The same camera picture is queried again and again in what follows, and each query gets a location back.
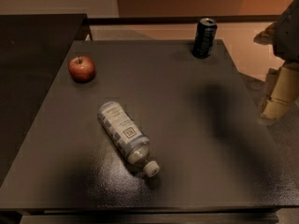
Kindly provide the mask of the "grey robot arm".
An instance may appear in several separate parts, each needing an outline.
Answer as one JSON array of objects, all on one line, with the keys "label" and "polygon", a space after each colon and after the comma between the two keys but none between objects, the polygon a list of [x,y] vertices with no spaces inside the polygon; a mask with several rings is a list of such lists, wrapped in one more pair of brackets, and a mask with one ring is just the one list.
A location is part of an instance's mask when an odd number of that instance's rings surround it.
[{"label": "grey robot arm", "polygon": [[284,61],[278,70],[270,68],[259,103],[258,122],[272,125],[299,97],[299,0],[293,0],[278,20],[258,33],[253,41],[271,45]]}]

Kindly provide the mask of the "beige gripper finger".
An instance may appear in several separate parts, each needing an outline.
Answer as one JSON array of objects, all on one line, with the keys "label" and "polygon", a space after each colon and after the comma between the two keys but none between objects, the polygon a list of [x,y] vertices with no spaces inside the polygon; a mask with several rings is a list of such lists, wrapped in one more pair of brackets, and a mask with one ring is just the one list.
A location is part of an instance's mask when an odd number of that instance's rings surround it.
[{"label": "beige gripper finger", "polygon": [[285,62],[266,75],[259,104],[258,122],[270,126],[278,121],[299,98],[299,63]]},{"label": "beige gripper finger", "polygon": [[275,22],[271,23],[263,31],[258,33],[253,38],[253,41],[261,45],[272,45],[275,37],[276,29],[277,29],[277,24]]}]

